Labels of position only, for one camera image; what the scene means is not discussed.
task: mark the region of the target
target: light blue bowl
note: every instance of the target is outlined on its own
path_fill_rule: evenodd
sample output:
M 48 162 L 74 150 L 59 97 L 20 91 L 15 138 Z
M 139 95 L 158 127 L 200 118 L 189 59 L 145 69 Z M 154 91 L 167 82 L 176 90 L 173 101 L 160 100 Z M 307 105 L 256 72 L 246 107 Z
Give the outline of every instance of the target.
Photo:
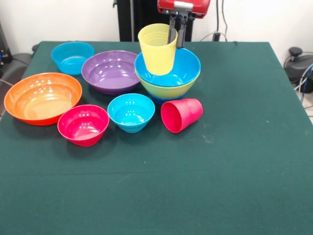
M 155 105 L 142 94 L 123 94 L 113 99 L 108 106 L 108 114 L 123 131 L 141 131 L 155 113 Z
M 160 87 L 176 87 L 187 84 L 196 79 L 201 70 L 198 57 L 191 51 L 181 48 L 176 49 L 174 66 L 166 75 L 157 76 L 150 73 L 140 53 L 135 60 L 137 74 L 146 82 Z
M 51 58 L 62 73 L 79 75 L 84 62 L 93 54 L 94 49 L 88 43 L 68 42 L 55 47 Z

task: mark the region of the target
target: orange bowl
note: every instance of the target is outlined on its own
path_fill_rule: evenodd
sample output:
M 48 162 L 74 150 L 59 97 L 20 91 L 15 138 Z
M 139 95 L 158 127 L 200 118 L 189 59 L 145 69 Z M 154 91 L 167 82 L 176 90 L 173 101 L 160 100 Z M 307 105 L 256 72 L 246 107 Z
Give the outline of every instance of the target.
M 10 115 L 28 124 L 52 125 L 78 104 L 82 93 L 82 86 L 72 76 L 40 73 L 11 87 L 5 95 L 4 106 Z

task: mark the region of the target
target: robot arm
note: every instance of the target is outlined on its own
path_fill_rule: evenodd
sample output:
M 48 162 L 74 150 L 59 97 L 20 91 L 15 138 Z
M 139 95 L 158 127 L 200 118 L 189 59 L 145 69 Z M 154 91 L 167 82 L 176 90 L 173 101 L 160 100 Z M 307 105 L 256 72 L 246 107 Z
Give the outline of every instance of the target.
M 175 39 L 175 22 L 180 20 L 177 38 L 177 48 L 184 46 L 188 20 L 202 19 L 209 8 L 211 0 L 158 0 L 157 8 L 160 13 L 170 15 L 170 30 L 168 43 Z

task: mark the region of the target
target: white wall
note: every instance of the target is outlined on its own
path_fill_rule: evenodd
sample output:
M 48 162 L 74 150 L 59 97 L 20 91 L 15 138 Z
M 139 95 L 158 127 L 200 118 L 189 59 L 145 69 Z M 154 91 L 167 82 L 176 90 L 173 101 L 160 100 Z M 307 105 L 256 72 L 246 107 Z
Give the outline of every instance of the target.
M 313 51 L 312 0 L 224 1 L 229 41 L 269 41 L 281 62 L 291 46 Z M 119 40 L 112 0 L 0 0 L 0 21 L 13 53 L 30 52 L 43 40 Z M 207 16 L 195 20 L 193 41 L 215 28 L 212 0 Z
M 292 46 L 313 51 L 313 0 L 224 0 L 224 12 L 229 41 L 270 42 L 281 62 Z M 215 30 L 216 0 L 211 0 L 206 17 L 194 23 L 193 40 Z M 221 13 L 220 31 L 224 32 Z
M 40 41 L 119 41 L 112 0 L 0 0 L 0 22 L 12 53 Z

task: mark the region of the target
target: purple bowl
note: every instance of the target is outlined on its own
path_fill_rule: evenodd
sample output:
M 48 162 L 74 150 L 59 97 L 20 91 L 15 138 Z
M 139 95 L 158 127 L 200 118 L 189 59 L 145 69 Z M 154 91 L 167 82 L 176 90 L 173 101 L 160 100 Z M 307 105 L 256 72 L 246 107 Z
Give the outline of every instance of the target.
M 109 50 L 89 58 L 82 76 L 99 92 L 120 95 L 132 91 L 139 83 L 134 70 L 137 55 L 124 50 Z

